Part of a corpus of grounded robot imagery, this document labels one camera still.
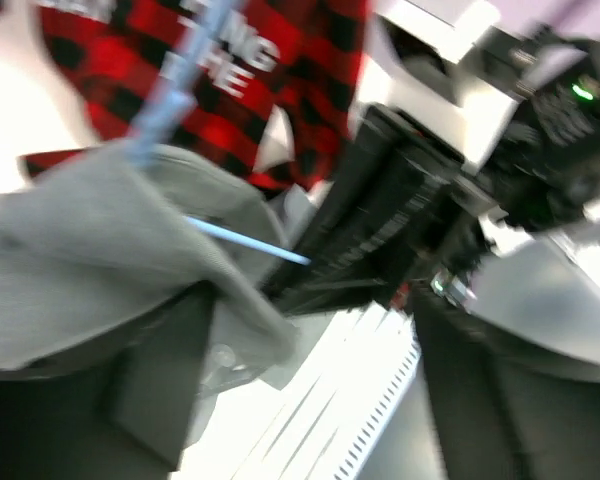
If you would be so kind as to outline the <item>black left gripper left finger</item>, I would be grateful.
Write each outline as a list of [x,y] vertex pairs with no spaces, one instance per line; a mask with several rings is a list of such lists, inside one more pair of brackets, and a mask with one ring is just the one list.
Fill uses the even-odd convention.
[[0,479],[165,479],[179,465],[215,294],[197,284],[79,346],[0,372]]

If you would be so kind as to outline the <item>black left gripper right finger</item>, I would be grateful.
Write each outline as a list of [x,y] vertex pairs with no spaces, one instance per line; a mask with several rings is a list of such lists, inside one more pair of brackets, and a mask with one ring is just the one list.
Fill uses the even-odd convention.
[[412,299],[447,478],[600,480],[600,364]]

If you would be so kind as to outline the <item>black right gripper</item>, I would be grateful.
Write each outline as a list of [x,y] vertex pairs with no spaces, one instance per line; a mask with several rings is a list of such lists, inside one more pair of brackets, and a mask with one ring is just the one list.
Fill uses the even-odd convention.
[[337,179],[264,294],[284,314],[388,306],[404,285],[464,275],[485,252],[460,188],[460,154],[405,113],[372,104]]

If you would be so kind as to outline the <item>grey shirt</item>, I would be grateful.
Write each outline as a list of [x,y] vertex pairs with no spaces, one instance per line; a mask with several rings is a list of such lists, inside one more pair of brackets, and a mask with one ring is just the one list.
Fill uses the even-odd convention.
[[199,155],[161,146],[140,170],[126,148],[107,143],[0,195],[0,371],[109,332],[200,281],[220,294],[214,345],[252,371],[292,360],[296,329],[259,288],[274,260],[193,225],[282,245],[262,194]]

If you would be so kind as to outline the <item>blue wire hanger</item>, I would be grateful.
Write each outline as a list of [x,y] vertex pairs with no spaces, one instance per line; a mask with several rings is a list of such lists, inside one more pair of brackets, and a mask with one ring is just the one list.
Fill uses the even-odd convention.
[[182,35],[167,73],[156,80],[132,122],[129,162],[148,171],[168,198],[185,208],[186,221],[199,231],[306,265],[308,258],[280,246],[278,219],[251,185],[199,155],[162,143],[197,107],[192,85],[203,67],[211,64],[219,38],[239,16],[241,7],[240,1],[214,1]]

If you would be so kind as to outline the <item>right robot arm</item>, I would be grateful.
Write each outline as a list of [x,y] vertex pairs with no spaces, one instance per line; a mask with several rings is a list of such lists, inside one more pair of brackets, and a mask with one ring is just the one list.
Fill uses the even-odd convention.
[[384,305],[406,285],[419,322],[447,322],[528,369],[600,383],[600,362],[461,310],[493,251],[482,216],[545,234],[581,220],[600,195],[600,40],[541,25],[513,45],[496,83],[518,103],[476,167],[431,121],[369,105],[298,239],[307,264],[278,268],[265,294],[285,313],[306,314]]

